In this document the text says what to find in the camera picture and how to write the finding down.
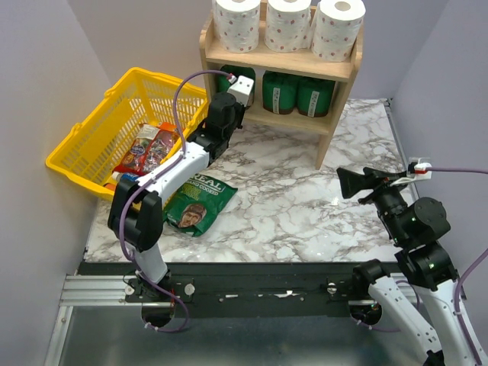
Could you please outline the green chip bag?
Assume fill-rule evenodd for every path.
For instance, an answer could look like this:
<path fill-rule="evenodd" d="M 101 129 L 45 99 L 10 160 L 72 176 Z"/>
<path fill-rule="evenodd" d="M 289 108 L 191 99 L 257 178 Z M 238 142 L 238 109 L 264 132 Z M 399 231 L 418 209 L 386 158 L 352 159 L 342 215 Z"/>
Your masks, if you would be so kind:
<path fill-rule="evenodd" d="M 202 236 L 237 191 L 237 188 L 221 180 L 195 174 L 165 205 L 163 221 L 181 233 Z"/>

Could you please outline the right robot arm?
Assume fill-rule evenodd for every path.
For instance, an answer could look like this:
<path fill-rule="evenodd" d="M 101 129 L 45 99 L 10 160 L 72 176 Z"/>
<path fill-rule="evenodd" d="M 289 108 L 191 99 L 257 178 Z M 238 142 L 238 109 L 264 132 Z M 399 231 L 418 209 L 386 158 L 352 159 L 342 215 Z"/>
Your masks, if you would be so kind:
<path fill-rule="evenodd" d="M 377 259 L 354 269 L 352 293 L 361 299 L 371 297 L 389 313 L 424 365 L 485 365 L 487 353 L 470 323 L 461 290 L 467 276 L 487 254 L 482 253 L 463 274 L 458 274 L 439 243 L 451 229 L 443 204 L 431 197 L 407 204 L 401 194 L 407 185 L 429 180 L 435 170 L 422 159 L 413 160 L 398 173 L 368 167 L 362 173 L 336 170 L 345 199 L 363 190 L 370 192 L 358 203 L 376 207 L 390 240 L 399 248 L 395 254 L 399 269 L 429 316 L 423 317 L 404 298 L 396 281 Z"/>

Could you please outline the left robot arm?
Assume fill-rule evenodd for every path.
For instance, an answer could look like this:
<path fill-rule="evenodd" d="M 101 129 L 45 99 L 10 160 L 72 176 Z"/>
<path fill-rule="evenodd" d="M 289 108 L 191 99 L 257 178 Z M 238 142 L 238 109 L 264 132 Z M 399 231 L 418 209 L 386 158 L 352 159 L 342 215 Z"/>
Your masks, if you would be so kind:
<path fill-rule="evenodd" d="M 108 227 L 132 251 L 143 282 L 143 293 L 150 300 L 163 300 L 169 292 L 164 278 L 169 269 L 159 253 L 158 240 L 163 229 L 163 204 L 189 178 L 203 171 L 229 147 L 235 129 L 242 126 L 249 91 L 229 88 L 216 93 L 207 117 L 186 139 L 186 150 L 136 181 L 121 179 L 116 186 Z"/>

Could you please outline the wooden two-tier shelf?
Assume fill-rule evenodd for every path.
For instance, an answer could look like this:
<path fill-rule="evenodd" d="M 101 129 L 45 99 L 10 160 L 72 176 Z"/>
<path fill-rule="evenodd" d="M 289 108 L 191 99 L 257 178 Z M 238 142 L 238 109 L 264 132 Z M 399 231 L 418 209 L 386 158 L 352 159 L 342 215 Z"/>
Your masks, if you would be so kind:
<path fill-rule="evenodd" d="M 260 4 L 259 44 L 249 53 L 230 53 L 222 48 L 215 35 L 213 16 L 210 15 L 199 38 L 201 67 L 206 70 L 219 69 L 223 65 L 234 65 L 252 67 L 256 71 L 262 69 L 333 80 L 335 88 L 332 101 L 329 112 L 324 117 L 308 117 L 298 111 L 292 111 L 292 113 L 285 115 L 266 111 L 262 105 L 262 78 L 259 76 L 255 82 L 254 103 L 246 112 L 246 119 L 253 123 L 294 128 L 317 134 L 319 143 L 315 168 L 320 169 L 361 67 L 364 29 L 359 30 L 352 53 L 347 60 L 341 63 L 325 63 L 314 56 L 310 50 L 302 49 L 295 53 L 276 53 L 269 50 L 264 43 L 266 12 L 267 2 L 262 1 Z"/>

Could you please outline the blue label bottle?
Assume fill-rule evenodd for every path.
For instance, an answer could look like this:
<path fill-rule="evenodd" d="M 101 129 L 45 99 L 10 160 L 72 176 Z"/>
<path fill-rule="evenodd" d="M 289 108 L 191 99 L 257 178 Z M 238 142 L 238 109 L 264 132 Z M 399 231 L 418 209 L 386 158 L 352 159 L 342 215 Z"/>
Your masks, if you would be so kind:
<path fill-rule="evenodd" d="M 113 172 L 111 178 L 116 182 L 121 180 L 136 181 L 139 176 L 129 172 Z"/>

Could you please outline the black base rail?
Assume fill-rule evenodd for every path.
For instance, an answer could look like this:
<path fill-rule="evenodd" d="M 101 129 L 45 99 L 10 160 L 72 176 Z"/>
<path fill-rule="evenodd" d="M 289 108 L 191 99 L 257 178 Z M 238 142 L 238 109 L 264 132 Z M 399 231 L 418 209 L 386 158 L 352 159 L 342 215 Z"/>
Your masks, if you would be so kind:
<path fill-rule="evenodd" d="M 82 263 L 78 274 L 119 287 L 119 305 L 142 308 L 153 324 L 172 317 L 267 318 L 286 316 L 380 317 L 380 307 L 355 288 L 356 263 L 171 263 L 162 294 L 136 278 L 128 263 Z"/>

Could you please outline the red candy bag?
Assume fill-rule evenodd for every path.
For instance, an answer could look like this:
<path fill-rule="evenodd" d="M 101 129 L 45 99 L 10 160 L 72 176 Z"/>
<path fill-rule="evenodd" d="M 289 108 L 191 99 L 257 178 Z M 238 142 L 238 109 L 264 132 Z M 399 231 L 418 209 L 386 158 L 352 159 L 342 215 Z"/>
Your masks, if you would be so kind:
<path fill-rule="evenodd" d="M 178 140 L 179 135 L 174 131 L 144 124 L 114 171 L 138 176 L 150 173 L 160 165 Z"/>

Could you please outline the green roll brown end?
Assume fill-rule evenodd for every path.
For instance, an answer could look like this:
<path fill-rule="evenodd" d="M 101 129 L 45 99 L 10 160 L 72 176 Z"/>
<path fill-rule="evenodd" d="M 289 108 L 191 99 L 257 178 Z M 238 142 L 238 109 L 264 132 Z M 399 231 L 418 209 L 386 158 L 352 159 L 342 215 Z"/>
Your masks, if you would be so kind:
<path fill-rule="evenodd" d="M 298 83 L 297 110 L 307 117 L 325 117 L 329 112 L 335 82 L 302 77 Z"/>

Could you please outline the orange snack packet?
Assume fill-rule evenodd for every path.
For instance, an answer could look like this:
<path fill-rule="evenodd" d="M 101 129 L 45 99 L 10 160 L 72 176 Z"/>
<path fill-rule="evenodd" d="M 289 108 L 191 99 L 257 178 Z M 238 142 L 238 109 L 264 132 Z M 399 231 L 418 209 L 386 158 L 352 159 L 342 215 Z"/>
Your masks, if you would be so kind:
<path fill-rule="evenodd" d="M 167 122 L 164 122 L 164 123 L 161 123 L 159 125 L 159 129 L 160 130 L 164 130 L 168 133 L 172 133 L 172 134 L 181 134 L 182 133 L 182 130 L 178 128 L 177 125 L 175 124 L 171 124 L 171 123 L 167 123 Z"/>

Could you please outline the floral paper towel roll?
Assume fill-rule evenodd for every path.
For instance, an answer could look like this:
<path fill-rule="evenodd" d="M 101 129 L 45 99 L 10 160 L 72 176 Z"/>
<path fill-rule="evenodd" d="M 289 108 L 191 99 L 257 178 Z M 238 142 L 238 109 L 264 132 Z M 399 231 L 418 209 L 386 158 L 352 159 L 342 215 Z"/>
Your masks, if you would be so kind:
<path fill-rule="evenodd" d="M 266 7 L 264 40 L 277 53 L 308 49 L 312 37 L 311 1 L 269 0 Z"/>
<path fill-rule="evenodd" d="M 248 53 L 258 46 L 259 0 L 212 1 L 213 20 L 221 47 L 231 53 Z"/>
<path fill-rule="evenodd" d="M 313 54 L 325 62 L 343 62 L 351 54 L 366 13 L 363 1 L 320 1 L 313 19 Z"/>

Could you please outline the yellow plastic shopping basket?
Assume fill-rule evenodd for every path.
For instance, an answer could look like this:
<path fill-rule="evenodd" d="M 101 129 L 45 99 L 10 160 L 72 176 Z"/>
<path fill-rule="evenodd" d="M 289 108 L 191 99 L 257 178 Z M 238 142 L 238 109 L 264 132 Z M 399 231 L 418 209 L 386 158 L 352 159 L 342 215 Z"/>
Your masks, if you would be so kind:
<path fill-rule="evenodd" d="M 185 135 L 206 117 L 207 93 L 179 78 L 129 69 L 100 104 L 48 155 L 49 169 L 100 199 L 111 201 L 111 178 L 144 124 L 180 123 Z"/>

